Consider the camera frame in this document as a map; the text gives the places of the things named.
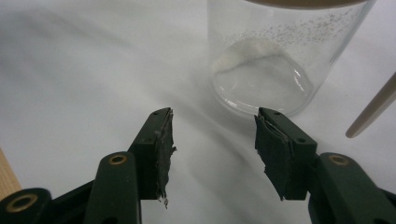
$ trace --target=wooden stick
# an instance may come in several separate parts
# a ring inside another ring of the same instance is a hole
[[[353,138],[363,132],[378,116],[396,100],[396,73],[389,79],[374,99],[364,108],[358,118],[346,131],[346,137]]]
[[[0,148],[0,201],[18,190],[21,190],[20,182]]]

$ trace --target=white marble surface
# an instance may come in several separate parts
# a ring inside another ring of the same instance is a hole
[[[378,0],[316,98],[291,119],[318,153],[353,157],[396,192],[396,104],[345,131],[396,70],[396,1]],[[0,146],[23,188],[55,198],[126,150],[149,113],[172,107],[177,153],[169,205],[143,223],[309,223],[281,202],[254,149],[255,126],[224,113],[205,85],[204,0],[0,3]]]

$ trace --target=clear glass jar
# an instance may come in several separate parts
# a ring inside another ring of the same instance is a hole
[[[208,0],[208,69],[243,117],[305,108],[375,0]]]

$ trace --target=jar lid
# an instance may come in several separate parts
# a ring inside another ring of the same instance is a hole
[[[345,7],[370,0],[247,0],[249,2],[271,6],[300,9],[323,9],[330,7]]]

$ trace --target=white table surface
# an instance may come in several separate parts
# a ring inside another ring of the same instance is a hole
[[[318,153],[354,158],[396,192],[396,104],[365,132],[352,121],[396,70],[396,1],[378,0],[312,103],[291,119]],[[143,223],[310,223],[281,202],[254,149],[255,125],[207,93],[204,0],[0,3],[0,146],[23,188],[56,198],[131,145],[149,113],[174,109],[169,205]]]

